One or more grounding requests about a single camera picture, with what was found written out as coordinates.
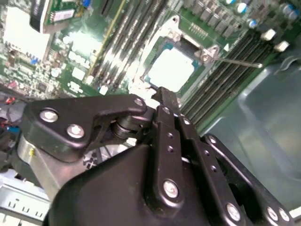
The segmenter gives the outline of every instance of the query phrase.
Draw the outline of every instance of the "motherboard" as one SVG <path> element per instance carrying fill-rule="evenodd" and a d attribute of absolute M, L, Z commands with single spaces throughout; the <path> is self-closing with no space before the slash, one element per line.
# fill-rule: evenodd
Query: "motherboard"
<path fill-rule="evenodd" d="M 293 45 L 300 9 L 297 0 L 6 0 L 0 82 L 36 99 L 148 99 L 163 86 L 201 131 L 264 68 L 252 64 Z"/>

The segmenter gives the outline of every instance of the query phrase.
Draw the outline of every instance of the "capacitor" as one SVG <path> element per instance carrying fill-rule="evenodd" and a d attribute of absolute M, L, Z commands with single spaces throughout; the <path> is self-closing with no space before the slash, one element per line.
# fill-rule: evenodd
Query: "capacitor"
<path fill-rule="evenodd" d="M 280 11 L 282 11 L 282 13 L 284 15 L 289 15 L 292 11 L 293 11 L 293 6 L 291 4 L 288 3 L 282 3 L 279 6 Z"/>
<path fill-rule="evenodd" d="M 245 13 L 246 9 L 247 9 L 247 5 L 243 2 L 237 4 L 237 6 L 236 6 L 236 11 L 240 14 Z"/>
<path fill-rule="evenodd" d="M 57 78 L 61 74 L 62 70 L 60 68 L 52 68 L 51 76 Z"/>
<path fill-rule="evenodd" d="M 235 0 L 225 0 L 225 3 L 227 5 L 233 4 L 235 2 Z"/>
<path fill-rule="evenodd" d="M 253 19 L 247 19 L 246 23 L 248 24 L 249 28 L 255 28 L 257 26 L 256 20 Z"/>
<path fill-rule="evenodd" d="M 72 42 L 72 39 L 71 39 L 71 37 L 69 37 L 69 36 L 65 36 L 65 37 L 63 37 L 63 43 L 64 44 L 69 44 L 69 43 L 71 43 Z"/>
<path fill-rule="evenodd" d="M 288 19 L 296 20 L 299 17 L 299 15 L 300 15 L 299 11 L 295 9 L 288 15 Z"/>

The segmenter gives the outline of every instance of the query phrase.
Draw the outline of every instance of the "metal screw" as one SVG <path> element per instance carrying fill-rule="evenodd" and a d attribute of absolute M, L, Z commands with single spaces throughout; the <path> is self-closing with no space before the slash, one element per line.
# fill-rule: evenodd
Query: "metal screw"
<path fill-rule="evenodd" d="M 280 213 L 281 217 L 283 218 L 283 220 L 290 221 L 289 216 L 286 214 L 286 212 L 283 209 L 279 208 L 279 213 Z"/>
<path fill-rule="evenodd" d="M 167 113 L 167 114 L 170 114 L 170 111 L 169 111 L 169 109 L 168 109 L 167 107 L 163 107 L 163 111 L 164 111 L 165 113 Z"/>
<path fill-rule="evenodd" d="M 230 214 L 230 217 L 233 220 L 235 220 L 235 221 L 239 221 L 240 220 L 239 211 L 236 209 L 236 207 L 233 204 L 231 204 L 231 203 L 227 204 L 227 211 L 228 211 L 228 213 Z"/>
<path fill-rule="evenodd" d="M 271 207 L 268 207 L 267 208 L 267 211 L 269 213 L 269 216 L 274 220 L 274 221 L 278 221 L 278 216 L 277 214 L 275 213 L 275 211 L 271 208 Z"/>
<path fill-rule="evenodd" d="M 163 184 L 164 191 L 170 198 L 176 198 L 179 194 L 179 190 L 174 182 L 170 180 L 164 181 Z"/>
<path fill-rule="evenodd" d="M 85 134 L 84 129 L 76 124 L 71 124 L 70 126 L 68 126 L 67 133 L 70 137 L 76 139 L 82 138 Z"/>
<path fill-rule="evenodd" d="M 209 56 L 208 56 L 208 55 L 203 55 L 203 56 L 202 56 L 202 60 L 203 60 L 204 62 L 206 62 L 208 59 L 209 59 Z"/>
<path fill-rule="evenodd" d="M 186 119 L 186 118 L 184 118 L 184 123 L 185 123 L 186 125 L 189 125 L 189 124 L 190 124 L 190 122 L 189 122 L 188 119 Z"/>
<path fill-rule="evenodd" d="M 140 100 L 140 99 L 135 99 L 135 103 L 137 104 L 137 105 L 139 105 L 139 106 L 143 106 L 143 102 L 142 102 L 142 100 Z"/>
<path fill-rule="evenodd" d="M 209 139 L 211 141 L 211 143 L 215 144 L 216 143 L 216 140 L 213 136 L 209 136 Z"/>
<path fill-rule="evenodd" d="M 55 122 L 58 119 L 58 115 L 54 111 L 44 110 L 40 113 L 40 118 L 46 122 Z"/>

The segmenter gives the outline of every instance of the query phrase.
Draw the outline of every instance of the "blue connector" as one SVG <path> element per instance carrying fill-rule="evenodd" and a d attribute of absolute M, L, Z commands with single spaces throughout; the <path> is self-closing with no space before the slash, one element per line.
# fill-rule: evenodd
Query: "blue connector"
<path fill-rule="evenodd" d="M 87 8 L 91 3 L 91 0 L 83 0 L 83 7 Z"/>
<path fill-rule="evenodd" d="M 31 64 L 31 65 L 35 65 L 36 63 L 38 63 L 38 61 L 39 61 L 39 59 L 34 58 L 34 59 L 32 59 L 32 60 L 30 61 L 30 64 Z"/>

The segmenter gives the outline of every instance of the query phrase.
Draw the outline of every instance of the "circuit components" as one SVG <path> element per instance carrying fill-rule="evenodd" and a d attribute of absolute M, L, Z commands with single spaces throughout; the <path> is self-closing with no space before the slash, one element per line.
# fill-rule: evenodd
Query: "circuit components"
<path fill-rule="evenodd" d="M 29 15 L 17 7 L 8 7 L 3 41 L 30 58 L 47 56 L 49 34 L 41 34 L 29 26 Z"/>
<path fill-rule="evenodd" d="M 55 33 L 68 27 L 81 7 L 77 0 L 36 0 L 31 9 L 30 25 L 40 33 Z"/>

